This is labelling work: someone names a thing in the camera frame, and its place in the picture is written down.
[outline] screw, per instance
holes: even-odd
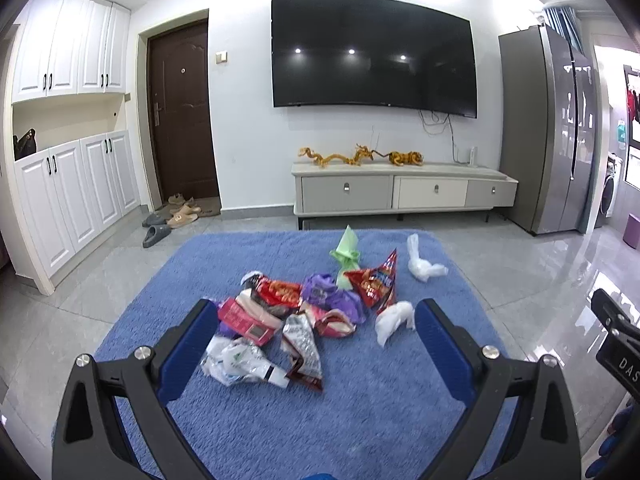
[[[549,354],[542,356],[542,362],[551,368],[558,365],[558,359]]]
[[[497,359],[500,356],[500,351],[492,345],[486,345],[482,347],[482,355],[487,359]]]
[[[151,355],[151,348],[149,348],[148,346],[139,346],[138,348],[136,348],[136,351],[133,352],[133,355],[135,355],[138,361],[144,361]]]
[[[87,354],[80,354],[76,357],[76,365],[79,367],[87,366],[91,362],[91,358]]]

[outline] gray refrigerator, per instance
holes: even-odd
[[[505,215],[532,234],[577,229],[598,124],[592,63],[545,26],[498,40],[504,83],[500,171],[518,180]]]

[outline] carpet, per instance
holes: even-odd
[[[427,284],[407,269],[406,239],[414,231],[362,230],[363,267],[378,266],[398,248],[398,300],[434,298],[452,322],[480,345],[504,351],[481,305],[440,243],[420,232],[420,256],[449,267]],[[185,243],[127,307],[100,345],[98,361],[126,357],[153,345],[180,323],[201,297],[223,300],[238,293],[249,270],[301,282],[314,272],[338,270],[329,256],[339,231],[201,235]],[[268,357],[288,369],[279,335],[265,346]],[[374,316],[345,339],[316,338],[324,392],[300,384],[227,388],[194,371],[182,397],[168,409],[202,462],[218,480],[299,480],[330,473],[339,480],[412,480],[444,444],[463,411],[448,393],[417,333],[399,329],[382,349]],[[142,467],[160,476],[130,407],[122,418]],[[471,478],[490,469],[506,434],[513,404],[505,403],[494,434]]]

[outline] handbag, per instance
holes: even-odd
[[[32,128],[18,140],[17,145],[14,144],[15,160],[24,158],[27,155],[33,155],[36,151],[36,130]]]

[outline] flat screen tv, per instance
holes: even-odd
[[[273,105],[477,117],[467,20],[395,0],[271,0]]]

